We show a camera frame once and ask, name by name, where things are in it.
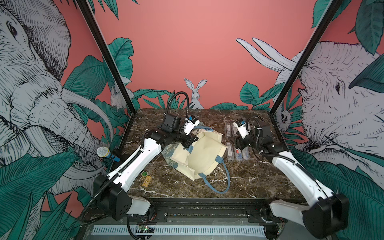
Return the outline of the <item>cream canvas tote bag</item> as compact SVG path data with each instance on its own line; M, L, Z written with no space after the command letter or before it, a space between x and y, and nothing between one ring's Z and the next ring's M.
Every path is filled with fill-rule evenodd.
M198 140L188 148L182 144L171 144L162 150L161 154L171 167L194 181L203 179L204 183L215 193L225 194L231 184L230 173L224 162L223 156L227 147L222 144L221 133L201 125L192 130ZM223 191L215 189L207 180L216 167L222 164L227 176L227 187Z

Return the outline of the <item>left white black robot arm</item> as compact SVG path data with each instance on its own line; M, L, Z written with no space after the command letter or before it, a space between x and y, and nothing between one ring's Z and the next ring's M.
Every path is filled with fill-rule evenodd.
M151 202L143 197L128 195L131 185L144 168L170 144L180 143L189 148L199 138L192 133L166 133L153 129L145 132L141 145L118 168L94 181L95 204L107 217L120 220L127 214L146 215Z

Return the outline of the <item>clear compass case barcode label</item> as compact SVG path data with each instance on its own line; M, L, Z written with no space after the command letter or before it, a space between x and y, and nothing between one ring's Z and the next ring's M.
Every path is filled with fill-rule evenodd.
M232 136L232 127L229 122L225 123L225 136L226 138L230 138Z

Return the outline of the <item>clear compass case gold label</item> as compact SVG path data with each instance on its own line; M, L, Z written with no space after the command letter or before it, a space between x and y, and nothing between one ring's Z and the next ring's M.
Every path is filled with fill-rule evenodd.
M232 134L234 137L237 136L237 127L235 122L232 123Z

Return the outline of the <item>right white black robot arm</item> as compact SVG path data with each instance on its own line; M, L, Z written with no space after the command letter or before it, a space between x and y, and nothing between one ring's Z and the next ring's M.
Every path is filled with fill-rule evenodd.
M234 139L237 149L251 147L278 168L305 198L307 205L269 199L261 209L264 220L286 219L304 226L317 239L335 240L337 232L348 226L350 202L342 193L335 193L310 174L279 142L268 138L258 143L252 135Z

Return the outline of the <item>clear case blue parts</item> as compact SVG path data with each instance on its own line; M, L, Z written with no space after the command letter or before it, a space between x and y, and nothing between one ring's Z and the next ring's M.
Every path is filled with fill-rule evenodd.
M249 148L248 147L245 147L242 150L242 156L243 156L244 160L249 160L250 159L250 153L249 153Z

